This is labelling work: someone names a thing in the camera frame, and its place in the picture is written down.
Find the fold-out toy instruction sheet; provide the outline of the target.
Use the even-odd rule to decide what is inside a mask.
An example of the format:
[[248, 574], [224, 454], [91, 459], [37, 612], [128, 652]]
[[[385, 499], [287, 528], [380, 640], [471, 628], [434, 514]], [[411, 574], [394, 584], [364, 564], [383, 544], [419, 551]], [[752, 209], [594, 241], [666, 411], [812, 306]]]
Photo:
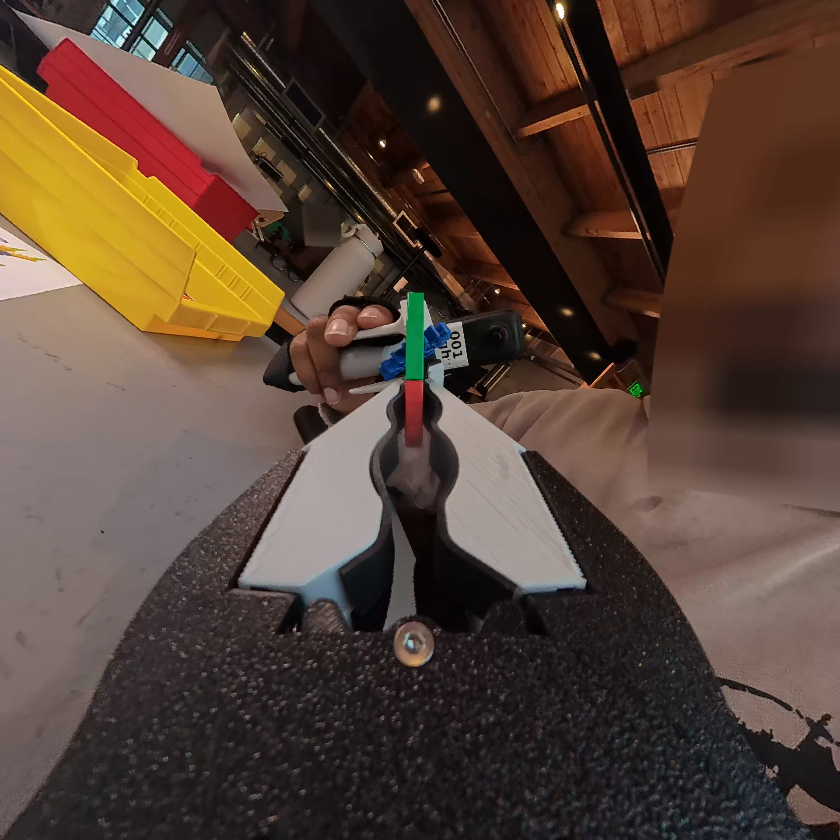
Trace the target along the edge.
[[79, 285], [69, 270], [1, 217], [1, 302]]

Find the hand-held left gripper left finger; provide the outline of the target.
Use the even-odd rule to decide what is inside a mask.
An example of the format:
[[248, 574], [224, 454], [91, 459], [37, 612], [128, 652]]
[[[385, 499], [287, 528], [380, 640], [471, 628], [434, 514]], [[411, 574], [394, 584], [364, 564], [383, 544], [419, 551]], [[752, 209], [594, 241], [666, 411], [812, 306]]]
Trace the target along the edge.
[[383, 584], [351, 593], [341, 571], [391, 534], [386, 490], [372, 477], [377, 447], [391, 433], [388, 407], [400, 385], [389, 385], [356, 412], [309, 443], [277, 508], [258, 539], [238, 587], [300, 599], [413, 598], [413, 555], [397, 529], [396, 572]]

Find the grey desk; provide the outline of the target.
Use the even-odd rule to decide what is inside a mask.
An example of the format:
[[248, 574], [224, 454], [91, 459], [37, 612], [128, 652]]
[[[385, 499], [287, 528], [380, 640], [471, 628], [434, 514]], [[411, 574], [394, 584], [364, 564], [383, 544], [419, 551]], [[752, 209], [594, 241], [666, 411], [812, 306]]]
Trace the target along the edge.
[[277, 346], [139, 331], [87, 287], [1, 303], [1, 834], [163, 572], [300, 444]]

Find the red storage bin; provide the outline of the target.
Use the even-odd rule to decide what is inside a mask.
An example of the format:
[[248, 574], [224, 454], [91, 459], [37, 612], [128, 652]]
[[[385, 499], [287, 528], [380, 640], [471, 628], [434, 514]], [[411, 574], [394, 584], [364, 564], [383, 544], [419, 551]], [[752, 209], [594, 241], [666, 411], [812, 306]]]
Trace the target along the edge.
[[256, 210], [69, 38], [37, 74], [50, 101], [129, 154], [144, 176], [159, 181], [227, 242], [251, 226]]

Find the person's right forearm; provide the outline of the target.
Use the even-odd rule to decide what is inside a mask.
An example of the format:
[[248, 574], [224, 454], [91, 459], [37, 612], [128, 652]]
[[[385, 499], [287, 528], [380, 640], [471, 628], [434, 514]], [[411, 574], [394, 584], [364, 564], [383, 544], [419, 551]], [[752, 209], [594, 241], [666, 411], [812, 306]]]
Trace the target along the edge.
[[648, 454], [645, 404], [622, 392], [527, 392], [471, 407], [525, 449], [548, 460], [618, 460]]

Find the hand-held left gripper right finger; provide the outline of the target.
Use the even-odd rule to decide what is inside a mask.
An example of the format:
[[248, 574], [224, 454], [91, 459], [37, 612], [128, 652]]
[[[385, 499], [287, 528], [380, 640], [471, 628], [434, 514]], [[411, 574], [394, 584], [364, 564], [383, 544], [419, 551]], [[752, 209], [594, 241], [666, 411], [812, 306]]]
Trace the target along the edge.
[[446, 594], [558, 594], [587, 582], [522, 447], [440, 385], [426, 385], [435, 492], [434, 572]]

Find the white water bottle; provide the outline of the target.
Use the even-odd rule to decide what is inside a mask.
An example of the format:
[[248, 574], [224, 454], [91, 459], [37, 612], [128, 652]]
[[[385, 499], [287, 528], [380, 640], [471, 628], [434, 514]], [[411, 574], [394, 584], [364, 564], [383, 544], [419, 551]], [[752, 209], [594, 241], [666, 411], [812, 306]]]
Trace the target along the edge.
[[327, 314], [336, 301], [362, 285], [383, 252], [383, 243], [367, 225], [354, 226], [292, 296], [289, 306], [304, 323]]

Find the yellow parts bin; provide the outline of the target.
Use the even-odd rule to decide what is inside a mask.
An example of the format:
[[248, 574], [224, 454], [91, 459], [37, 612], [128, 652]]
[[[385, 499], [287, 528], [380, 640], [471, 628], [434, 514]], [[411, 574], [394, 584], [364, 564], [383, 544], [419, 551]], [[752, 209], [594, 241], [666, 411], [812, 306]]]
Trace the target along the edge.
[[261, 338], [285, 298], [130, 155], [5, 68], [1, 214], [141, 331]]

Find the person's right hand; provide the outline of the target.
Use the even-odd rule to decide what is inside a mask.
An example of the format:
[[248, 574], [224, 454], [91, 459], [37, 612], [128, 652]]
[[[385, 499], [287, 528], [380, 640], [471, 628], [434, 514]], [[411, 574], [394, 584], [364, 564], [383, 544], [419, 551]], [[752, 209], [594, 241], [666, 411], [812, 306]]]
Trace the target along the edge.
[[359, 331], [381, 328], [394, 319], [394, 314], [381, 306], [365, 306], [362, 309], [341, 306], [330, 316], [309, 320], [305, 330], [292, 340], [288, 350], [300, 385], [341, 415], [362, 406], [370, 395], [353, 395], [351, 390], [372, 384], [374, 379], [346, 380], [341, 374], [340, 351]]

